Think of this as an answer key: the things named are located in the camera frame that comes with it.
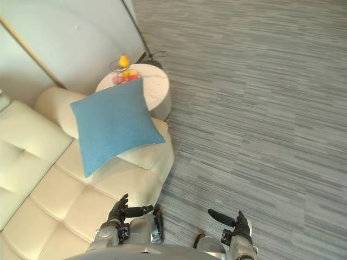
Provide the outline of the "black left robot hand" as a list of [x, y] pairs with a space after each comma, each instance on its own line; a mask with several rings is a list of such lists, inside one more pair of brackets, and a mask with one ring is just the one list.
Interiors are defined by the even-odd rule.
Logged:
[[122, 198], [115, 203], [113, 208], [108, 214], [107, 221], [117, 220], [123, 223], [126, 218], [141, 217], [150, 213], [154, 206], [139, 206], [139, 207], [129, 207], [128, 206], [128, 194], [122, 196]]

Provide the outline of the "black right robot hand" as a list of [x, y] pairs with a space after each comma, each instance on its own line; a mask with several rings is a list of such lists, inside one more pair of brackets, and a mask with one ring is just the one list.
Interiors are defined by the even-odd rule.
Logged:
[[208, 214], [217, 222], [234, 228], [233, 231], [227, 229], [223, 230], [223, 234], [221, 237], [221, 242], [223, 244], [230, 245], [231, 240], [234, 236], [241, 236], [248, 240], [251, 244], [253, 243], [247, 218], [244, 216], [242, 211], [239, 211], [239, 215], [236, 219], [225, 214], [219, 213], [213, 209], [208, 209]]

